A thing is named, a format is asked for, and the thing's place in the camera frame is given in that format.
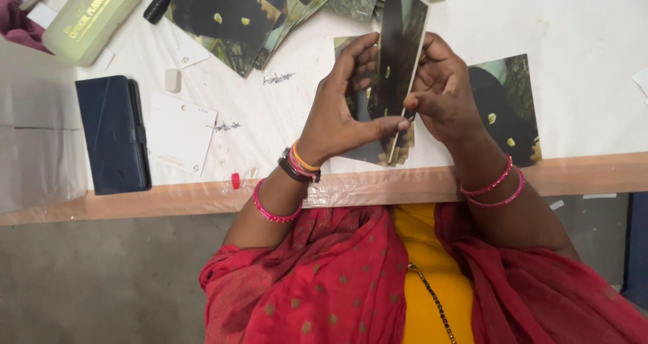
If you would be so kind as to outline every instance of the yellow top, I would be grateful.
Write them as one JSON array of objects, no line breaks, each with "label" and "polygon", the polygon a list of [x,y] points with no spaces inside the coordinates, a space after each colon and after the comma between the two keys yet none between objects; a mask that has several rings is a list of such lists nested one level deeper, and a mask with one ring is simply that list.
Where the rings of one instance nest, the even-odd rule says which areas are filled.
[{"label": "yellow top", "polygon": [[[458,344],[474,344],[470,325],[473,286],[434,234],[434,207],[435,204],[400,205],[391,211],[391,217],[409,261],[423,273],[441,302],[455,340]],[[450,342],[439,308],[411,269],[405,276],[405,300],[404,344]]]}]

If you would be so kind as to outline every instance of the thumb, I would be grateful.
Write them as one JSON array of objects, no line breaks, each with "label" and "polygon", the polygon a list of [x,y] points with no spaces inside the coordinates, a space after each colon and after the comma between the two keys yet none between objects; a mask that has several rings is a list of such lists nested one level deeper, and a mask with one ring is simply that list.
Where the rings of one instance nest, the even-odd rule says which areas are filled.
[{"label": "thumb", "polygon": [[407,95],[403,106],[410,110],[416,110],[419,114],[441,119],[449,102],[448,95],[437,95],[432,91],[419,91]]},{"label": "thumb", "polygon": [[362,145],[407,130],[409,121],[402,116],[384,116],[370,122],[360,123],[358,138]]}]

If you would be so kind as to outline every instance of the hand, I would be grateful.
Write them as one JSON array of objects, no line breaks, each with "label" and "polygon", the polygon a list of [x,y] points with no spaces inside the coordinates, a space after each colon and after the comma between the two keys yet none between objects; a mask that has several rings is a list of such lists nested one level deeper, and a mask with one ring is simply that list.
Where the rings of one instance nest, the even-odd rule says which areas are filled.
[{"label": "hand", "polygon": [[376,67],[376,41],[378,33],[372,33],[349,44],[340,53],[333,70],[318,85],[304,131],[297,142],[297,153],[307,164],[321,166],[330,157],[409,127],[409,121],[401,116],[358,122],[347,106],[347,96],[371,83],[362,74]]},{"label": "hand", "polygon": [[466,63],[433,33],[425,34],[422,54],[404,106],[416,110],[430,133],[443,144],[485,132]]}]

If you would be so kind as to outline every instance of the woman's right hand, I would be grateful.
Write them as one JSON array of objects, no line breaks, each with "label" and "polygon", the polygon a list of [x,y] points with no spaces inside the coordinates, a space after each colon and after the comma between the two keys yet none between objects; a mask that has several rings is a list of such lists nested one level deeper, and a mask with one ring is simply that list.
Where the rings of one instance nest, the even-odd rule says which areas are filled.
[{"label": "woman's right hand", "polygon": [[416,110],[430,133],[443,144],[485,133],[466,63],[434,33],[425,34],[421,54],[404,106]]}]

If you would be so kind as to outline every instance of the black marker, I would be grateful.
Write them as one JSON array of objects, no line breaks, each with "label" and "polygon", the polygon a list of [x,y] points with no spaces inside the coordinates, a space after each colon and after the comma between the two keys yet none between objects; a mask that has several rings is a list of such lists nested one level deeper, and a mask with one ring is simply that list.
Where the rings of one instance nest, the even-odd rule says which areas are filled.
[{"label": "black marker", "polygon": [[171,0],[153,0],[149,7],[144,11],[144,18],[155,25],[164,16],[166,8]]}]

